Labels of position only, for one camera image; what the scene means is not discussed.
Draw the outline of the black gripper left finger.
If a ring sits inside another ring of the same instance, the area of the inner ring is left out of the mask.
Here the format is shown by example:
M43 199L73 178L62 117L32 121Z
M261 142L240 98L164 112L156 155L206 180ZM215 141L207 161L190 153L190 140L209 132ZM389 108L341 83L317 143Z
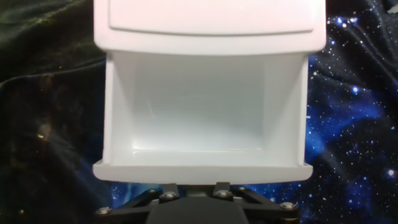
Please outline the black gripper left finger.
M102 207L96 217L145 217L156 205L180 198L177 184L165 184L160 189L150 189L119 208Z

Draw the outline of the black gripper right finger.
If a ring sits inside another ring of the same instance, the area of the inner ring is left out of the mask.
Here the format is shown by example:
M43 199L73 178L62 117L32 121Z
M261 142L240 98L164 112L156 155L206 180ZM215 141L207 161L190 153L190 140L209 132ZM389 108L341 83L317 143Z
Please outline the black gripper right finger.
M217 182L213 197L237 205L246 215L298 215L296 204L276 204L247 187L232 187L228 182Z

